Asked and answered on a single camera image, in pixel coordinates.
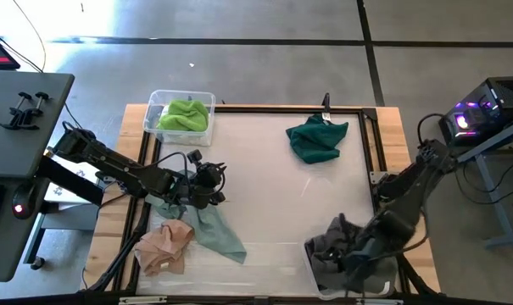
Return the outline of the black metal table frame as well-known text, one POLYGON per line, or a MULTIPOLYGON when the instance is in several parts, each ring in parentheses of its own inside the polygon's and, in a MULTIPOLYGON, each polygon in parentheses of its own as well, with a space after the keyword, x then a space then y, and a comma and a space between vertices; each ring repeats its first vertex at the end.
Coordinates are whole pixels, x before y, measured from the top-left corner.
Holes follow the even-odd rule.
MULTIPOLYGON (((117 148, 120 153, 130 158, 138 156, 141 160, 149 162, 155 158, 158 143, 153 136, 144 134, 142 122, 145 109, 146 106, 143 104, 129 104, 125 107, 117 148)), ((322 106, 308 105, 220 104, 215 107, 215 112, 217 114, 308 115, 322 109, 322 106)), ((332 108, 332 113, 335 115, 363 114, 364 135, 367 136, 373 169, 399 172, 409 165, 410 145, 405 138, 398 108, 336 106, 332 108)), ((98 281, 129 237, 135 227, 136 218, 141 215, 142 203, 128 197, 110 203, 98 214, 86 266, 81 272, 81 287, 91 286, 98 281)), ((412 252, 406 253, 405 256, 419 278, 416 280, 403 270, 396 279, 396 287, 415 292, 415 287, 422 281, 435 292, 440 292, 431 243, 426 242, 412 252)))

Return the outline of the black lit computer tower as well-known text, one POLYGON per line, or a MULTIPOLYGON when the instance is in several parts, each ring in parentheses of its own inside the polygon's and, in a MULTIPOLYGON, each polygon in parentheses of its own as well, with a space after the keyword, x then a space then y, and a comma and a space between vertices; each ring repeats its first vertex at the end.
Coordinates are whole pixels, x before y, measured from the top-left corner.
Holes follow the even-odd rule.
POLYGON ((513 76, 488 77, 439 120, 449 147, 474 147, 512 124, 513 76))

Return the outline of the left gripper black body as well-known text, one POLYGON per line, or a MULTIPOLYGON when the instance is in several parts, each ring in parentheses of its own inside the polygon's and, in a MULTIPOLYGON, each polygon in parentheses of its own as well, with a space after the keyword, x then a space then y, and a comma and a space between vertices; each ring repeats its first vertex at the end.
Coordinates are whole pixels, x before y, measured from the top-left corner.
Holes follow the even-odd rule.
POLYGON ((217 206, 226 200, 222 192, 226 184, 224 163, 202 163, 203 155, 196 149, 187 155, 188 161, 196 167, 196 172, 189 176, 188 204, 195 208, 217 206))

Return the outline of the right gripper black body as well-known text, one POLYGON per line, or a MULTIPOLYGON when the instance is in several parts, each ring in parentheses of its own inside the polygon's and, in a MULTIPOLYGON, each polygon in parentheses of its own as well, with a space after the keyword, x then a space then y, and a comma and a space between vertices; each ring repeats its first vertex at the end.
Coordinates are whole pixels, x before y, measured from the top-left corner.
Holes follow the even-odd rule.
POLYGON ((345 274, 352 274, 363 264, 383 254, 382 234, 375 228, 343 227, 347 249, 342 251, 339 267, 345 274))

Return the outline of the sage green towel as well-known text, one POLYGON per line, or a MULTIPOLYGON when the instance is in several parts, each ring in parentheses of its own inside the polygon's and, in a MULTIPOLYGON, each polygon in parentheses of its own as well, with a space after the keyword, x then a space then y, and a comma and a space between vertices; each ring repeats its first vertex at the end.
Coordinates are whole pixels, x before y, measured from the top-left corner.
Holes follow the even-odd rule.
POLYGON ((165 219, 181 220, 190 225, 196 241, 203 247, 243 264, 247 251, 234 230, 230 228, 220 210, 213 205, 198 209, 191 205, 175 205, 163 199, 147 195, 145 201, 165 219))

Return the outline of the grey metal stand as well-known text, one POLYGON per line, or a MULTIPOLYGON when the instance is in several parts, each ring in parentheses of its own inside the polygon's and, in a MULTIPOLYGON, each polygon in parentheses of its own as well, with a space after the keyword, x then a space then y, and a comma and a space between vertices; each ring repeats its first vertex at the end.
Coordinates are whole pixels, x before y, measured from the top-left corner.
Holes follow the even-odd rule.
POLYGON ((490 136, 487 140, 470 148, 467 152, 463 152, 458 157, 458 163, 463 166, 463 169, 465 169, 466 165, 470 162, 475 164, 482 179, 482 186, 477 188, 471 185, 466 175, 463 175, 464 181, 473 191, 487 195, 489 200, 480 201, 468 197, 461 186, 459 177, 456 178, 458 187, 466 199, 477 205, 492 207, 496 213, 503 234, 487 239, 484 242, 484 246, 486 248, 512 246, 513 226, 504 206, 504 200, 512 197, 513 191, 504 194, 501 189, 506 177, 513 170, 513 164, 510 164, 503 171, 498 180, 494 180, 488 167, 487 157, 513 157, 513 123, 505 127, 502 131, 499 131, 495 136, 490 136))

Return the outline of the grey desk leg base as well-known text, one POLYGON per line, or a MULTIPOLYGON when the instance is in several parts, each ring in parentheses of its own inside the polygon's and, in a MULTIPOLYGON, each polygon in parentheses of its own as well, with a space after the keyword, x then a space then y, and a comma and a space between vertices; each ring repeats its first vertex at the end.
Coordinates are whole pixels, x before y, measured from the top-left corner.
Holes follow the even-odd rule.
POLYGON ((94 231, 97 222, 98 206, 94 204, 75 205, 59 210, 58 205, 49 203, 36 218, 36 228, 28 240, 23 263, 31 265, 47 230, 94 231))

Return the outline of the black computer mouse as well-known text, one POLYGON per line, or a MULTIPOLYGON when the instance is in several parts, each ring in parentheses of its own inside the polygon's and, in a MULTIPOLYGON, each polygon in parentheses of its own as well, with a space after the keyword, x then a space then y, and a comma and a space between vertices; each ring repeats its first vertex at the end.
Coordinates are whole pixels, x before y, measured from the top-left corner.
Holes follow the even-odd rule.
POLYGON ((28 219, 36 209, 34 191, 36 185, 27 181, 20 184, 14 191, 11 208, 16 219, 28 219))

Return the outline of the lime green towel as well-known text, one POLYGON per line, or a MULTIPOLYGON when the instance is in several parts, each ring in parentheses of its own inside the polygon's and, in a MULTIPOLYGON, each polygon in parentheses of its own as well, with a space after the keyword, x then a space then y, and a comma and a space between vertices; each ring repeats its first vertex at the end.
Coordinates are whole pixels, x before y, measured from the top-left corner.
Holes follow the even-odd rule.
POLYGON ((159 117, 156 128, 204 132, 209 127, 209 111, 199 100, 174 99, 167 112, 159 117))

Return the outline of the black screw clamp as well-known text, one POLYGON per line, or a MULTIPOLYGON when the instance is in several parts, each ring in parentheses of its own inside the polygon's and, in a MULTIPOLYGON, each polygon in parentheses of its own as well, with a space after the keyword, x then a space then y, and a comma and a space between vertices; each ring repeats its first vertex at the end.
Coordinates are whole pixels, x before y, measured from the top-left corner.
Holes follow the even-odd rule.
POLYGON ((38 103, 35 108, 26 109, 20 116, 18 127, 23 130, 38 130, 39 127, 32 123, 34 118, 40 117, 43 114, 41 105, 44 101, 49 99, 49 95, 45 92, 39 91, 35 94, 38 98, 38 103))
POLYGON ((19 93, 20 100, 14 108, 9 109, 9 113, 12 115, 11 120, 8 123, 0 123, 0 126, 7 130, 18 130, 20 128, 20 121, 23 117, 24 112, 20 109, 24 101, 30 101, 31 95, 21 91, 19 93))

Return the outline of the dark green towel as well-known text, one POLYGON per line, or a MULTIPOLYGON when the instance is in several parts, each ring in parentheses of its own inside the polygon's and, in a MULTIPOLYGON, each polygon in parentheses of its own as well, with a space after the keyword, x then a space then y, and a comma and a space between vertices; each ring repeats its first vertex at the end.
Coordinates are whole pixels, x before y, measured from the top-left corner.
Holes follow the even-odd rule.
POLYGON ((347 135, 349 122, 334 124, 322 114, 313 114, 301 124, 285 130, 290 148, 306 164, 340 157, 337 145, 347 135))

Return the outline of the clear plastic bin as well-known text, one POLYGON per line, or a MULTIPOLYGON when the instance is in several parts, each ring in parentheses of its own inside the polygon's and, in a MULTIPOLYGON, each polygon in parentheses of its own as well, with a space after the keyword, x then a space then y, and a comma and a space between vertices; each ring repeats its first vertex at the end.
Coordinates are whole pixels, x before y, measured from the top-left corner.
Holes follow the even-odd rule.
POLYGON ((309 265, 309 260, 308 260, 305 249, 304 249, 304 264, 307 269, 309 281, 312 285, 312 288, 315 290, 317 296, 324 300, 331 300, 333 298, 338 298, 338 297, 353 297, 353 296, 362 296, 362 295, 366 295, 369 297, 386 297, 395 291, 394 285, 395 285, 396 279, 395 279, 395 282, 393 283, 392 290, 386 295, 365 292, 364 289, 361 289, 361 293, 352 292, 352 291, 348 291, 348 290, 346 290, 346 291, 320 291, 319 286, 316 284, 315 277, 312 272, 312 268, 309 265))
POLYGON ((215 95, 210 92, 157 90, 150 95, 142 127, 146 132, 154 134, 156 138, 163 143, 207 147, 212 140, 215 122, 215 105, 215 95), (158 123, 159 117, 167 112, 168 105, 174 99, 201 101, 209 111, 208 129, 204 132, 157 129, 156 124, 158 123))

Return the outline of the beige towel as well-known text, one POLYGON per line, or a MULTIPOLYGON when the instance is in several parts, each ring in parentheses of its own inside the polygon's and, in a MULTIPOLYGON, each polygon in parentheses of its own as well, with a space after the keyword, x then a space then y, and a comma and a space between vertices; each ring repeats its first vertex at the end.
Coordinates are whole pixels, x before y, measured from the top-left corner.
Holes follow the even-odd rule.
POLYGON ((178 219, 167 219, 150 230, 135 245, 137 262, 146 276, 161 272, 184 273, 184 252, 194 236, 192 226, 178 219))

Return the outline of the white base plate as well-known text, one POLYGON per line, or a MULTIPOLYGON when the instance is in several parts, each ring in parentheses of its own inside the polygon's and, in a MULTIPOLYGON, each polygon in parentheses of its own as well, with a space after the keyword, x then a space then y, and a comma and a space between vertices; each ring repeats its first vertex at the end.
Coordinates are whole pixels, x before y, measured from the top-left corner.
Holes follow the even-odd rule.
MULTIPOLYGON (((98 177, 96 176, 98 169, 94 166, 88 163, 76 164, 58 156, 53 156, 52 160, 60 164, 68 171, 80 176, 81 178, 89 180, 93 182, 95 186, 98 186, 98 177)), ((57 202, 61 204, 91 204, 91 202, 87 201, 86 199, 78 197, 75 193, 68 191, 52 182, 48 186, 45 200, 48 202, 57 202)))

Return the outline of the grey desk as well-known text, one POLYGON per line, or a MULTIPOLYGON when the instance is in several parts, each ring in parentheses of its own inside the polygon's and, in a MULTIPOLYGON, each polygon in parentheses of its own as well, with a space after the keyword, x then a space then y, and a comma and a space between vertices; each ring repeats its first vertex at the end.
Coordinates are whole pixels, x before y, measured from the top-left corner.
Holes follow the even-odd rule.
POLYGON ((0 282, 13 279, 38 215, 34 210, 28 219, 17 219, 12 211, 14 192, 35 177, 74 80, 72 74, 0 70, 0 282), (33 120, 37 130, 2 127, 12 119, 9 110, 20 103, 21 92, 49 95, 42 103, 43 115, 33 120))

